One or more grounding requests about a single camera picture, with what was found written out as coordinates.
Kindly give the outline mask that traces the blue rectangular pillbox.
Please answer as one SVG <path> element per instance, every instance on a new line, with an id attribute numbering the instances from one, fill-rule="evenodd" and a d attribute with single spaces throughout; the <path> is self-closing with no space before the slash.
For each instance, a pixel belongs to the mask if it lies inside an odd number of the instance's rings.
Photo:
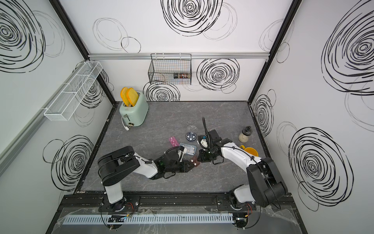
<path id="1" fill-rule="evenodd" d="M 195 145 L 187 144 L 187 143 L 180 143 L 180 146 L 184 148 L 183 153 L 187 155 L 194 156 L 197 151 L 197 147 Z"/>

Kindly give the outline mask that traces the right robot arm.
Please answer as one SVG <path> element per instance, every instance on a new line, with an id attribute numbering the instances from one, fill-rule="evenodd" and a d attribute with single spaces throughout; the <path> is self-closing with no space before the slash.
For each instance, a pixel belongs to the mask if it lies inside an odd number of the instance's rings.
<path id="1" fill-rule="evenodd" d="M 218 157 L 229 160 L 244 170 L 248 184 L 230 191 L 231 205 L 235 209 L 245 203 L 266 207 L 288 194 L 288 188 L 275 164 L 269 157 L 260 158 L 237 146 L 233 141 L 218 136 L 216 130 L 198 136 L 199 162 L 214 162 Z"/>

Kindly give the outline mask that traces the dark red pillbox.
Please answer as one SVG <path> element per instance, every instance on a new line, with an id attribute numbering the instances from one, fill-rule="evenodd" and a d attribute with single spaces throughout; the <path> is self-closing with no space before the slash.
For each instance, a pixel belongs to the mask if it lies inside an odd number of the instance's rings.
<path id="1" fill-rule="evenodd" d="M 197 156 L 193 156 L 191 159 L 190 159 L 191 163 L 195 166 L 195 167 L 198 167 L 200 165 L 200 162 L 198 161 L 198 157 Z"/>

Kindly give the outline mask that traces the pink pillbox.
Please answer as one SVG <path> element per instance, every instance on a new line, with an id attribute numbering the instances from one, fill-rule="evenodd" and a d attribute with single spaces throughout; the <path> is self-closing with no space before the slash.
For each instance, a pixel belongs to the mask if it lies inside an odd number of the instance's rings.
<path id="1" fill-rule="evenodd" d="M 168 140 L 170 144 L 172 145 L 172 147 L 180 146 L 180 144 L 178 143 L 178 141 L 176 140 L 174 136 L 170 137 Z"/>

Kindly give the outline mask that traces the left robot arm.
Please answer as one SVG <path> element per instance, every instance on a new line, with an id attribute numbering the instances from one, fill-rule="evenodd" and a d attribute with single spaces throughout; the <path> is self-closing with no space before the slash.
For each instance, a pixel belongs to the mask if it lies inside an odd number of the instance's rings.
<path id="1" fill-rule="evenodd" d="M 195 165 L 184 159 L 186 152 L 183 146 L 176 146 L 165 151 L 161 157 L 149 160 L 137 154 L 132 146 L 126 146 L 102 156 L 97 162 L 98 174 L 109 203 L 113 205 L 125 200 L 121 181 L 131 173 L 157 180 L 189 172 Z"/>

